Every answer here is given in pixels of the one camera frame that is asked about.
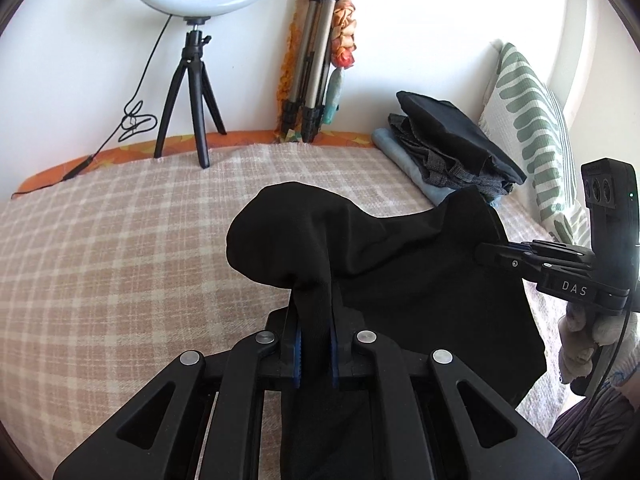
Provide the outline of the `dark patterned sleeve forearm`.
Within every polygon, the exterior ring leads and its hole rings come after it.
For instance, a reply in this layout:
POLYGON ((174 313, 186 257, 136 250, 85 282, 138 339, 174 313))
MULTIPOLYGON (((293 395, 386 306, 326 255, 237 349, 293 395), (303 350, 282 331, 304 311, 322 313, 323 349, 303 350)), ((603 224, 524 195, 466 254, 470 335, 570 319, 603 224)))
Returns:
POLYGON ((620 390, 605 384, 561 414, 548 440, 572 460, 580 478, 592 479, 631 430, 636 411, 620 390))

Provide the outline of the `right gloved hand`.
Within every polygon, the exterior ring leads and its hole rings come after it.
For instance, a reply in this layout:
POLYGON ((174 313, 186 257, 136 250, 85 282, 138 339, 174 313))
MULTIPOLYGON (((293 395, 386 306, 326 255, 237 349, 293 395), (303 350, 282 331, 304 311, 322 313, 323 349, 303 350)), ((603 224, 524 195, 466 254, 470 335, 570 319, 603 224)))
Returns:
MULTIPOLYGON (((596 351, 617 344, 623 329, 625 315, 597 314, 588 325, 587 311, 580 304, 568 304, 565 315, 559 320, 561 338, 559 367, 561 382, 569 384, 574 379, 587 377, 593 366, 596 351)), ((626 393, 639 393, 639 315, 631 312, 622 345, 608 374, 614 388, 626 393)))

